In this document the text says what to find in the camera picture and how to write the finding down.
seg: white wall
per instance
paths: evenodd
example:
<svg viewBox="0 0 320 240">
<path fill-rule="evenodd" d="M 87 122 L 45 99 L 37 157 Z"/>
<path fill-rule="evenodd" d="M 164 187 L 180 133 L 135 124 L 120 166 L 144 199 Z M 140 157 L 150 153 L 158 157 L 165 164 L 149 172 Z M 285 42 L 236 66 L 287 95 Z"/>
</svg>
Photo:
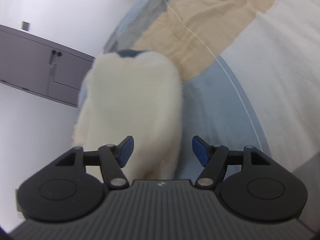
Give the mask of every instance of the white wall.
<svg viewBox="0 0 320 240">
<path fill-rule="evenodd" d="M 0 24 L 96 56 L 137 0 L 0 0 Z"/>
<path fill-rule="evenodd" d="M 18 218 L 15 189 L 71 148 L 78 109 L 0 83 L 0 226 Z"/>
</svg>

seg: thin thread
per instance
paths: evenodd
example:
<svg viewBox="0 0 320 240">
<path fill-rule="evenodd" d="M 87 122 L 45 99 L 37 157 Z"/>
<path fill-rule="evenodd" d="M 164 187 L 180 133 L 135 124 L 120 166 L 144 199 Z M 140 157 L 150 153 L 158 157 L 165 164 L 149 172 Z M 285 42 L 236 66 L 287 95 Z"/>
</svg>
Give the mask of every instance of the thin thread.
<svg viewBox="0 0 320 240">
<path fill-rule="evenodd" d="M 244 104 L 244 102 L 243 102 L 243 100 L 242 100 L 242 98 L 241 98 L 241 96 L 240 96 L 239 91 L 237 90 L 235 84 L 234 84 L 233 81 L 231 80 L 229 74 L 227 73 L 227 71 L 225 70 L 225 68 L 222 66 L 222 64 L 220 63 L 220 61 L 217 59 L 217 57 L 216 57 L 216 56 L 213 54 L 213 52 L 209 49 L 209 47 L 208 47 L 192 30 L 190 30 L 188 27 L 185 26 L 185 24 L 183 23 L 183 21 L 181 20 L 181 18 L 179 17 L 179 15 L 170 7 L 170 5 L 167 3 L 167 1 L 166 1 L 166 0 L 163 0 L 163 1 L 167 4 L 167 7 L 174 12 L 174 14 L 177 16 L 177 18 L 179 19 L 179 21 L 182 23 L 183 27 L 185 27 L 185 28 L 186 28 L 188 31 L 190 31 L 194 36 L 196 36 L 196 37 L 199 39 L 199 41 L 201 41 L 201 43 L 202 43 L 202 44 L 207 48 L 207 50 L 212 54 L 212 56 L 215 58 L 215 60 L 219 63 L 219 65 L 221 66 L 221 68 L 223 69 L 223 71 L 225 72 L 225 74 L 227 75 L 227 77 L 229 78 L 229 80 L 230 80 L 231 84 L 233 85 L 235 91 L 237 92 L 237 95 L 238 95 L 238 97 L 239 97 L 239 99 L 240 99 L 240 101 L 241 101 L 241 103 L 242 103 L 242 105 L 243 105 L 243 107 L 244 107 L 244 109 L 245 109 L 245 111 L 246 111 L 246 113 L 247 113 L 247 116 L 249 117 L 250 123 L 251 123 L 252 128 L 253 128 L 253 130 L 254 130 L 254 133 L 255 133 L 255 135 L 256 135 L 256 137 L 257 137 L 257 140 L 258 140 L 258 143 L 259 143 L 259 146 L 260 146 L 260 150 L 263 151 L 262 145 L 261 145 L 261 142 L 260 142 L 260 139 L 259 139 L 259 136 L 258 136 L 258 133 L 257 133 L 257 131 L 256 131 L 254 125 L 253 125 L 253 121 L 252 121 L 252 119 L 251 119 L 251 117 L 250 117 L 250 115 L 249 115 L 249 112 L 248 112 L 247 108 L 245 107 L 245 104 Z"/>
</svg>

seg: wall-mounted cabinet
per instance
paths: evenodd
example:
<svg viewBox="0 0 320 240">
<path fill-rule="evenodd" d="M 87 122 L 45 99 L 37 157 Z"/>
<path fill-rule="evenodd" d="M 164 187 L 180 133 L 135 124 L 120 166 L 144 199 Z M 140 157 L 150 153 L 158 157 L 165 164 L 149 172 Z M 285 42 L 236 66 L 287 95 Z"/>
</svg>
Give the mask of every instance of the wall-mounted cabinet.
<svg viewBox="0 0 320 240">
<path fill-rule="evenodd" d="M 76 106 L 94 57 L 0 25 L 0 82 Z"/>
</svg>

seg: ribbed gray surface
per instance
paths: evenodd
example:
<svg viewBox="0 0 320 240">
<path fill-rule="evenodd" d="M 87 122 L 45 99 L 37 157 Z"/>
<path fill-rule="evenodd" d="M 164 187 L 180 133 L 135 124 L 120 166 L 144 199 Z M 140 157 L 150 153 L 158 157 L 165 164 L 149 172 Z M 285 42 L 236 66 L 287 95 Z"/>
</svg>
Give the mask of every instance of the ribbed gray surface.
<svg viewBox="0 0 320 240">
<path fill-rule="evenodd" d="M 113 191 L 96 211 L 78 221 L 50 225 L 28 220 L 11 233 L 17 240 L 306 240 L 299 221 L 255 224 L 226 211 L 211 191 L 189 181 L 136 181 Z"/>
</svg>

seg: gray fabric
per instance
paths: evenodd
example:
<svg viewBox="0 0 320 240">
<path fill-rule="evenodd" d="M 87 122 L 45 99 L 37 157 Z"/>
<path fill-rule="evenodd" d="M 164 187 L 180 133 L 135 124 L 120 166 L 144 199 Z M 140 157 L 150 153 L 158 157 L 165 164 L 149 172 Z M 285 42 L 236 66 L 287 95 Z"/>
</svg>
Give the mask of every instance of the gray fabric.
<svg viewBox="0 0 320 240">
<path fill-rule="evenodd" d="M 103 54 L 109 53 L 109 52 L 115 52 L 118 50 L 117 48 L 117 41 L 118 36 L 117 36 L 117 29 L 115 29 L 115 31 L 111 34 L 111 36 L 109 37 L 108 41 L 106 42 L 106 44 L 104 45 L 102 51 Z"/>
<path fill-rule="evenodd" d="M 123 49 L 123 50 L 119 50 L 117 52 L 117 54 L 120 57 L 133 57 L 133 58 L 135 58 L 143 52 L 146 52 L 146 50 Z"/>
<path fill-rule="evenodd" d="M 117 28 L 117 35 L 120 37 L 127 29 L 128 25 L 137 17 L 149 0 L 139 0 L 124 16 Z"/>
<path fill-rule="evenodd" d="M 163 0 L 149 0 L 137 17 L 128 25 L 127 29 L 118 38 L 118 49 L 129 49 L 149 28 L 158 16 L 167 10 Z"/>
<path fill-rule="evenodd" d="M 177 179 L 195 181 L 203 169 L 191 147 L 195 135 L 210 145 L 221 144 L 230 150 L 243 150 L 245 145 L 254 145 L 271 157 L 262 127 L 240 83 L 221 56 L 218 60 L 236 87 L 243 104 L 217 61 L 184 84 L 183 139 L 175 176 Z M 239 171 L 239 165 L 229 166 L 226 177 Z"/>
<path fill-rule="evenodd" d="M 293 174 L 308 189 L 308 200 L 300 220 L 312 230 L 320 230 L 320 153 L 298 167 Z"/>
</svg>

